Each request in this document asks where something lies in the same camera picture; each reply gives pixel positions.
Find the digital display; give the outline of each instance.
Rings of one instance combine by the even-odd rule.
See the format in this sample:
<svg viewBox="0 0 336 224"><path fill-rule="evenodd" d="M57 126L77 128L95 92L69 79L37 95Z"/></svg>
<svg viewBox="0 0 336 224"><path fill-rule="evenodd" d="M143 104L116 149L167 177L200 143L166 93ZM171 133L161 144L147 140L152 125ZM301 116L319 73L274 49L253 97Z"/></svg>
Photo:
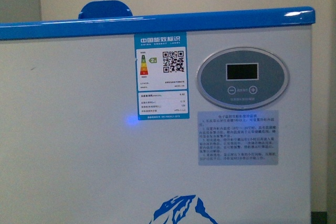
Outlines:
<svg viewBox="0 0 336 224"><path fill-rule="evenodd" d="M258 80L258 63L233 63L226 64L226 80Z"/></svg>

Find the oval control panel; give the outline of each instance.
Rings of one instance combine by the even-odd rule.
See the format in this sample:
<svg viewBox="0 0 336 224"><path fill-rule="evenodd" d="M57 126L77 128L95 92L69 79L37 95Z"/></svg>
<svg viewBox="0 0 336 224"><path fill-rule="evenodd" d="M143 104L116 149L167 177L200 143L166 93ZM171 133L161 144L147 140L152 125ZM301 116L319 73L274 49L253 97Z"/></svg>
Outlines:
<svg viewBox="0 0 336 224"><path fill-rule="evenodd" d="M209 102L231 110L250 110L277 99L289 73L274 54L252 47L217 52L197 71L198 89Z"/></svg>

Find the label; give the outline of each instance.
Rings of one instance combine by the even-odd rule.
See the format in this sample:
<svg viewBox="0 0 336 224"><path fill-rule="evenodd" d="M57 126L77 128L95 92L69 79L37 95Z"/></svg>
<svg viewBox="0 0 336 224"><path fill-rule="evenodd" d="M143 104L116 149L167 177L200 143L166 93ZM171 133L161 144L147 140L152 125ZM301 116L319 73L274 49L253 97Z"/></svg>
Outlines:
<svg viewBox="0 0 336 224"><path fill-rule="evenodd" d="M277 165L278 111L199 112L199 165Z"/></svg>
<svg viewBox="0 0 336 224"><path fill-rule="evenodd" d="M134 35L138 119L188 119L186 33Z"/></svg>

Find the energy label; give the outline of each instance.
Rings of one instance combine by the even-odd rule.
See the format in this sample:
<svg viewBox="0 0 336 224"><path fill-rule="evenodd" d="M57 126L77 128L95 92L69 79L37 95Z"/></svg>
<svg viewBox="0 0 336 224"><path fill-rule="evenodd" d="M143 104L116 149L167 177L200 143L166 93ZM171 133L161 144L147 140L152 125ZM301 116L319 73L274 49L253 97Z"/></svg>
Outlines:
<svg viewBox="0 0 336 224"><path fill-rule="evenodd" d="M134 36L138 119L188 119L186 33Z"/></svg>

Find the mountain logo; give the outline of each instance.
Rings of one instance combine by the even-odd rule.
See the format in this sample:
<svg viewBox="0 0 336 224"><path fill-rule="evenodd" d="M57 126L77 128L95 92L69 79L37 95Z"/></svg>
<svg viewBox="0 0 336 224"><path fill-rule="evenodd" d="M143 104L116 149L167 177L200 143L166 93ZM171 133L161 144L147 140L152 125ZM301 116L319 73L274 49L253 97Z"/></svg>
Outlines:
<svg viewBox="0 0 336 224"><path fill-rule="evenodd" d="M176 196L155 211L149 224L218 224L206 211L196 195Z"/></svg>

